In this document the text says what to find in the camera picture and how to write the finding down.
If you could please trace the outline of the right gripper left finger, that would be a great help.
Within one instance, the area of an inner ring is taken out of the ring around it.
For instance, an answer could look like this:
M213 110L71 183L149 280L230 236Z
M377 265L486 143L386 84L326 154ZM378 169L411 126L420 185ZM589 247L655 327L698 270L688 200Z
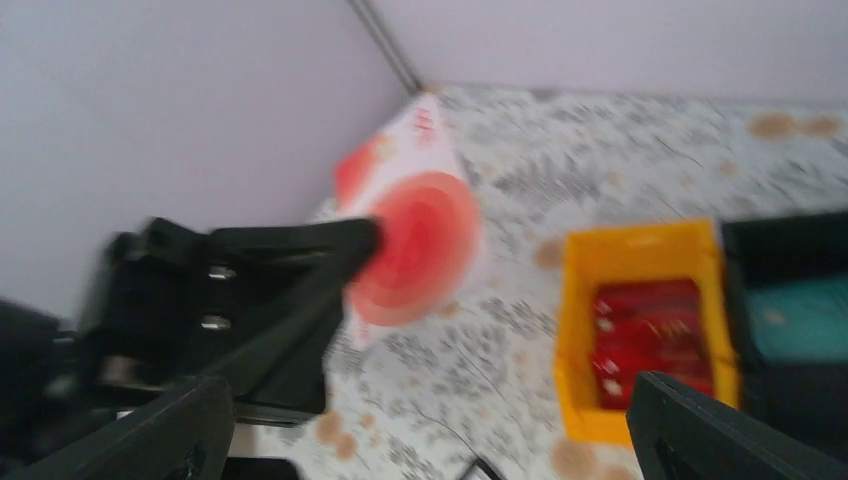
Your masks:
M6 479L219 479L235 426L220 378L188 381Z

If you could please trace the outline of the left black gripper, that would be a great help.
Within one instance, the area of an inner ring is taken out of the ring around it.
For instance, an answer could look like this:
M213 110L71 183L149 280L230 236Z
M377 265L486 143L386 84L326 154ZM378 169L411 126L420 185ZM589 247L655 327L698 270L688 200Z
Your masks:
M376 253L367 218L192 231L152 218L117 234L48 393L132 408L186 380L224 379L236 420L302 424L328 403L327 320Z

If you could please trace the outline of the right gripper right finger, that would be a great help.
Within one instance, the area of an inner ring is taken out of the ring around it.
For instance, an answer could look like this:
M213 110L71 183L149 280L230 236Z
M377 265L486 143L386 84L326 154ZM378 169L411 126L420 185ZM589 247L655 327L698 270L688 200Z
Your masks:
M646 479L845 479L847 464L662 372L642 372L626 413Z

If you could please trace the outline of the white card with red circle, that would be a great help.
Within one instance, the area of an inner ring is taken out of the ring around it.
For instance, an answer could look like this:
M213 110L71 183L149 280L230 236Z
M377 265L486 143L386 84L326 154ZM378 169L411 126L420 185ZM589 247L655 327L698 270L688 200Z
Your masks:
M365 349L454 301L484 277L485 222L436 95L425 92L335 169L336 214L378 226L375 255L345 291Z

